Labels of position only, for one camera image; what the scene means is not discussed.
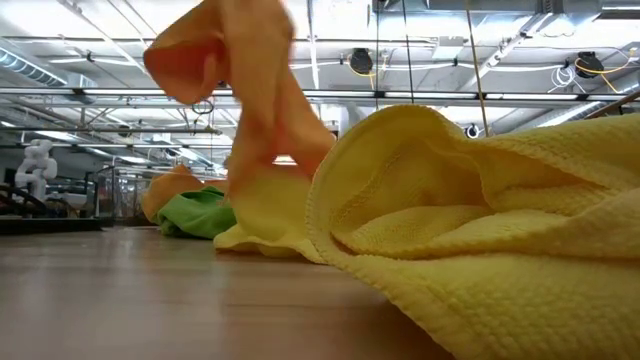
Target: cloth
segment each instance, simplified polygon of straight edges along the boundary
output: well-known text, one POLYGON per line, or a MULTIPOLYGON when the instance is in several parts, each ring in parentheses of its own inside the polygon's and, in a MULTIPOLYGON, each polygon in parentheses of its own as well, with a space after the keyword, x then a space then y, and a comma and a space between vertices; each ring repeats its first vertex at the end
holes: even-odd
POLYGON ((636 358, 638 139, 638 115, 472 140, 387 108, 319 167, 308 238, 459 360, 636 358))
POLYGON ((236 224, 224 193, 213 186, 174 196, 158 211, 156 219, 162 235, 213 239, 236 224))
POLYGON ((228 161, 229 197, 277 155, 310 181, 335 139, 288 66, 293 27, 278 0, 205 0, 161 33, 144 54, 167 95, 186 104, 233 88, 242 115, 228 161))
POLYGON ((227 180, 205 180, 204 186, 213 186, 223 193, 226 193, 228 189, 227 180))
POLYGON ((262 166, 232 199, 238 224, 214 240, 216 249, 304 256, 323 263, 305 237, 304 204, 310 183, 296 166, 262 166))
POLYGON ((151 180, 151 184, 140 202, 142 211, 147 220, 156 223, 158 211, 175 195, 187 191, 198 191, 203 187, 202 182, 191 175, 191 171, 186 166, 180 164, 169 173, 151 180))

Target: white robot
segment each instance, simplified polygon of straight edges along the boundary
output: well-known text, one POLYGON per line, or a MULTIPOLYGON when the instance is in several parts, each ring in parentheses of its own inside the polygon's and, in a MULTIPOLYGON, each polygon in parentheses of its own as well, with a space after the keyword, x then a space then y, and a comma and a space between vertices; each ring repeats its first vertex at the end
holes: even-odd
POLYGON ((33 184, 31 195, 40 201, 45 200, 47 180, 58 175, 58 163, 49 158, 49 150, 53 144, 49 140, 32 140, 24 149, 25 159, 16 171, 16 187, 33 184))

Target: floor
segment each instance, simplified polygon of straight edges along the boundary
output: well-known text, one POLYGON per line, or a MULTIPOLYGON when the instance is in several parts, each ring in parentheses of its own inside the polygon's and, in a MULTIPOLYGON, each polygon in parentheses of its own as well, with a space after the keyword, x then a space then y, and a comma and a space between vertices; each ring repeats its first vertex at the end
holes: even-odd
POLYGON ((154 229, 0 237, 0 359, 450 359, 329 266, 154 229))

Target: orange towel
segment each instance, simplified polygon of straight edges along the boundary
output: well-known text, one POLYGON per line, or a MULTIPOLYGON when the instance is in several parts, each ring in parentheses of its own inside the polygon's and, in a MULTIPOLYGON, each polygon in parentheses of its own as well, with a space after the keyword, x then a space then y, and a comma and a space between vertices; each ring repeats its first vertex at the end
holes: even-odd
POLYGON ((192 104, 227 81, 242 103, 229 194, 290 155, 311 179, 334 143, 288 67, 293 28, 278 0, 205 0, 158 36, 145 65, 169 96, 192 104))
POLYGON ((142 211, 149 221, 154 221, 156 213, 165 206, 175 195, 187 191, 198 191, 204 187, 191 171, 178 165, 168 174, 164 174, 151 180, 149 189, 142 197, 142 211))

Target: yellow towel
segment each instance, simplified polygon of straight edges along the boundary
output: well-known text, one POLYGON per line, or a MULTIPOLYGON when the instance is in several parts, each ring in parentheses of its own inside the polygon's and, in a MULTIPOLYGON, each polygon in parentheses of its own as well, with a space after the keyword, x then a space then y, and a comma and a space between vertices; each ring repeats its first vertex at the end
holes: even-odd
POLYGON ((308 237, 459 360, 635 359, 639 139, 637 115, 469 140, 385 109, 319 167, 308 237))
POLYGON ((260 166, 233 199, 237 225, 219 234, 216 249, 304 256, 323 263, 305 237, 304 204, 310 182, 296 166, 260 166))

